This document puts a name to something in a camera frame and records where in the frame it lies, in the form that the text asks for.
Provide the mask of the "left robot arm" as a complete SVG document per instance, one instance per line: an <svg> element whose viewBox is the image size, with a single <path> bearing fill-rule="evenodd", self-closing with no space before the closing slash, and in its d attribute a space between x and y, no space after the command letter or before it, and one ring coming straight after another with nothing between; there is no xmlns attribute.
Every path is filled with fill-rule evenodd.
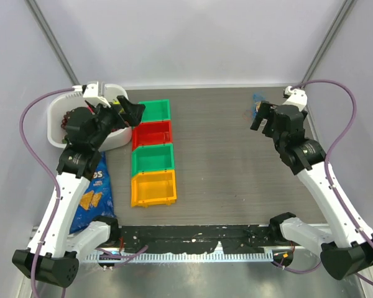
<svg viewBox="0 0 373 298"><path fill-rule="evenodd" d="M97 215L77 236L69 239L71 223L81 198L101 160L101 148L114 129L136 127L142 122L144 104L118 96L118 104L87 103L66 113L65 149L52 175L53 194L44 217L26 249L16 250L12 263L31 283L45 282L67 288L75 280L80 262L100 245L119 243L117 219Z"/></svg>

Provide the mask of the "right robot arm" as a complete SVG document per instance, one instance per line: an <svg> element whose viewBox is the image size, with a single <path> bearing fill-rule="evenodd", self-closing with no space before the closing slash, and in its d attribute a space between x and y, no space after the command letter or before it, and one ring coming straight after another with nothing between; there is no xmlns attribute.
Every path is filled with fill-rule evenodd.
<svg viewBox="0 0 373 298"><path fill-rule="evenodd" d="M275 245L297 243L320 258L327 273L342 280L373 266L373 230L353 209L338 184L326 153L316 141L305 137L303 127L307 113L293 105L261 102L251 125L273 140L282 162L313 196L330 231L328 233L304 223L286 212L270 220L269 240Z"/></svg>

